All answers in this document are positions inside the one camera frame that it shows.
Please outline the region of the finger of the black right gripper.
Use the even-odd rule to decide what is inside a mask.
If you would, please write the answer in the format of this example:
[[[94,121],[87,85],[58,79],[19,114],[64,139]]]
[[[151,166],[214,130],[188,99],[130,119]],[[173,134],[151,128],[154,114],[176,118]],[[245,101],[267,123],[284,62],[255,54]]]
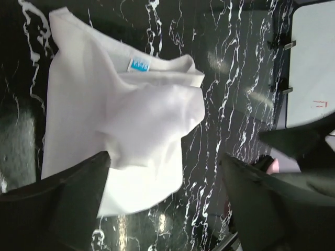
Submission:
[[[327,143],[314,130],[283,129],[259,134],[262,142],[291,158],[303,158],[317,152],[327,151]]]

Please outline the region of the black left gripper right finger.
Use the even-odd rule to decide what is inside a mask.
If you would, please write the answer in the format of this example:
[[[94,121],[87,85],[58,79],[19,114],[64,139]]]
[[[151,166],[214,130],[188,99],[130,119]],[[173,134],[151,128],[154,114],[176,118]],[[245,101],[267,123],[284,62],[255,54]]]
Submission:
[[[228,154],[223,178],[243,250],[334,250],[334,170],[267,174]]]

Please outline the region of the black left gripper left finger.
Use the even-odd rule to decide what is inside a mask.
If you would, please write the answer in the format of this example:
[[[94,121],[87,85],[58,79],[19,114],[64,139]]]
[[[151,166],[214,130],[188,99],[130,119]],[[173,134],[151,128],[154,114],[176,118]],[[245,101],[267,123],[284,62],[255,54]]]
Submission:
[[[106,151],[1,195],[1,250],[88,250],[110,158]]]

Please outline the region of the white t shirt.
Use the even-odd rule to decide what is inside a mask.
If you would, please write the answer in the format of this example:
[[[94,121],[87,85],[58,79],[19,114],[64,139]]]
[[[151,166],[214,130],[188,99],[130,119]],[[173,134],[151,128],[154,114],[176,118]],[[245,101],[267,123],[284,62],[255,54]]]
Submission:
[[[58,52],[49,69],[42,178],[107,151],[98,216],[140,212],[177,192],[181,139],[205,116],[204,75],[193,58],[155,58],[65,7],[49,20]]]

